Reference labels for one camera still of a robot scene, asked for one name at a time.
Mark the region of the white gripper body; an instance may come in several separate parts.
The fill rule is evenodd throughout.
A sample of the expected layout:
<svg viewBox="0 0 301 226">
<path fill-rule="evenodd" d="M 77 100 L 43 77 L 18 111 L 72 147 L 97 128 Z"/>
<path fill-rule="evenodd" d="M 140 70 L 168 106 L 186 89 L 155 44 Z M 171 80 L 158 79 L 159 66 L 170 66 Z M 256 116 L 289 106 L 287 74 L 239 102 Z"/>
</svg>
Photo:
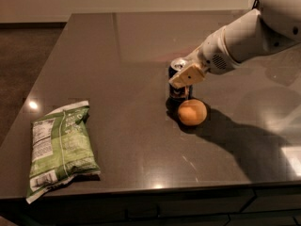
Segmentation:
<svg viewBox="0 0 301 226">
<path fill-rule="evenodd" d="M 197 62 L 206 73 L 224 74 L 239 66 L 226 47 L 226 27 L 215 31 L 187 57 Z"/>
</svg>

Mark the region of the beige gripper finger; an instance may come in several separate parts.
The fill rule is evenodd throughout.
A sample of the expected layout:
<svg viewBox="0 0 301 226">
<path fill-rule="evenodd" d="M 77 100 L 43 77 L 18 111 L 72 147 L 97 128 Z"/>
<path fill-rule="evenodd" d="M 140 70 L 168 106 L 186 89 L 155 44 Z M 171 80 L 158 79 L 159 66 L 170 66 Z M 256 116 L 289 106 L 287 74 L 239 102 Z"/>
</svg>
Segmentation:
<svg viewBox="0 0 301 226">
<path fill-rule="evenodd" d="M 168 83 L 175 89 L 191 86 L 203 81 L 205 72 L 197 63 L 189 64 L 183 67 L 179 72 L 175 73 Z"/>
</svg>

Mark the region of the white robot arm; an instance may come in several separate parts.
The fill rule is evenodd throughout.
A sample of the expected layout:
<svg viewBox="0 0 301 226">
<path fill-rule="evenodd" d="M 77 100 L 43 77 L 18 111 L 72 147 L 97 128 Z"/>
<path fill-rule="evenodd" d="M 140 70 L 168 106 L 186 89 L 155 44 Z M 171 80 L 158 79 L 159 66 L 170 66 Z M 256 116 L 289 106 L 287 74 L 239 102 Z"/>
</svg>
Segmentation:
<svg viewBox="0 0 301 226">
<path fill-rule="evenodd" d="M 172 61 L 182 68 L 169 79 L 180 89 L 224 74 L 253 57 L 269 56 L 301 41 L 301 0 L 255 0 L 252 10 L 225 25 L 186 57 Z"/>
</svg>

